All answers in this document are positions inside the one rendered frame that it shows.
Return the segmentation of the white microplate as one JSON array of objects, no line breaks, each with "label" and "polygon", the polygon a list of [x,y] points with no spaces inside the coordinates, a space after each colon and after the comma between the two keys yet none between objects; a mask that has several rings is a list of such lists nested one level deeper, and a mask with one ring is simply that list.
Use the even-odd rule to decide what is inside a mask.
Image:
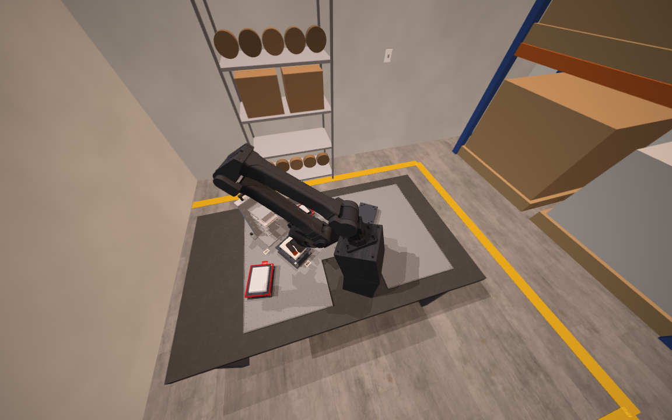
[{"label": "white microplate", "polygon": [[248,293],[266,292],[270,267],[254,267]]}]

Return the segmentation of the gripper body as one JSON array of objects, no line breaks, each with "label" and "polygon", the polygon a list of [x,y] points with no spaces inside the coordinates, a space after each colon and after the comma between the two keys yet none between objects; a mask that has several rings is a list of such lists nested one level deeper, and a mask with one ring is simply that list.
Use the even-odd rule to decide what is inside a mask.
[{"label": "gripper body", "polygon": [[[304,242],[303,242],[303,244],[304,244]],[[304,244],[304,246],[302,246],[302,245],[298,245],[297,242],[296,242],[294,239],[292,239],[289,243],[287,243],[286,246],[287,246],[288,249],[290,249],[290,251],[291,251],[292,253],[293,253],[295,250],[297,250],[299,253],[301,253],[304,249],[306,249],[306,245],[305,245],[305,244]],[[295,249],[293,246],[294,246],[296,249]]]}]

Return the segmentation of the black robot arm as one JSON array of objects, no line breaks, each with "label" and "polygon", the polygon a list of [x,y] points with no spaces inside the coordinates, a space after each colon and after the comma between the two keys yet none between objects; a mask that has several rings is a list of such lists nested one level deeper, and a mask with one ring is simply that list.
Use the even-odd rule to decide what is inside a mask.
[{"label": "black robot arm", "polygon": [[[217,188],[233,197],[240,192],[287,220],[288,236],[298,245],[323,248],[329,245],[333,229],[342,237],[347,253],[377,243],[370,225],[358,217],[356,202],[321,193],[263,159],[253,149],[245,143],[228,155],[213,174]],[[243,178],[236,183],[240,176]],[[328,223],[304,212],[282,194],[317,212]]]}]

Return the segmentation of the grey shelf rack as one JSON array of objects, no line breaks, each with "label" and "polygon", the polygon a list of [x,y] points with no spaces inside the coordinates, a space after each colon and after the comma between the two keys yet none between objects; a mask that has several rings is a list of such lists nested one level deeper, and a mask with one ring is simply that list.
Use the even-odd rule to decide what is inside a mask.
[{"label": "grey shelf rack", "polygon": [[250,225],[251,230],[254,232],[255,236],[258,236],[259,239],[264,242],[268,247],[275,243],[280,237],[285,234],[285,231],[278,220],[273,221],[268,227],[261,225],[256,219],[251,217],[250,214],[253,214],[259,221],[266,217],[271,210],[264,207],[257,201],[254,201],[252,198],[248,199],[246,202],[238,206],[241,214],[246,219],[248,225]]}]

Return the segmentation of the cream well plate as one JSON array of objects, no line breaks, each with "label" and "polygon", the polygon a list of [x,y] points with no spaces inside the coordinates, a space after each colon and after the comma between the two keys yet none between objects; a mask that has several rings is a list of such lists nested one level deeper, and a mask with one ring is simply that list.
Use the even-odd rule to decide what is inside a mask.
[{"label": "cream well plate", "polygon": [[264,227],[269,226],[273,221],[275,221],[278,218],[278,216],[273,212],[270,212],[266,217],[264,217],[261,220],[258,220],[256,217],[254,217],[252,213],[250,215]]},{"label": "cream well plate", "polygon": [[282,248],[282,250],[285,251],[287,254],[289,254],[290,256],[292,256],[292,258],[294,258],[294,260],[297,260],[297,258],[298,258],[298,257],[299,257],[299,256],[306,250],[306,249],[304,249],[301,253],[299,253],[299,252],[297,251],[297,249],[294,247],[294,248],[296,249],[296,251],[297,251],[298,254],[297,254],[297,255],[293,255],[293,254],[291,253],[291,251],[290,251],[290,250],[287,248],[287,246],[286,246],[286,244],[287,244],[288,242],[290,242],[291,240],[292,240],[292,237],[288,237],[287,240],[284,241],[279,247]]}]

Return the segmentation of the dark grey flat nest with red border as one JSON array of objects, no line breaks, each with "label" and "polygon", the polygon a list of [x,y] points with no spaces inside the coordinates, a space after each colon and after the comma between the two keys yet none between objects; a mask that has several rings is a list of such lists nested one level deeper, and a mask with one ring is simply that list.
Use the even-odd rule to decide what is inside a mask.
[{"label": "dark grey flat nest with red border", "polygon": [[[268,275],[268,285],[267,285],[267,291],[266,292],[258,292],[258,293],[249,293],[250,290],[250,280],[251,280],[251,274],[253,273],[253,268],[254,267],[267,267],[269,266],[269,275]],[[275,273],[275,266],[273,264],[268,264],[268,265],[251,265],[250,266],[250,274],[248,276],[248,281],[246,284],[246,293],[245,293],[245,298],[247,299],[259,299],[259,298],[271,298],[272,297],[272,290],[273,290],[273,278],[274,278],[274,273]],[[271,295],[270,295],[271,293]]]}]

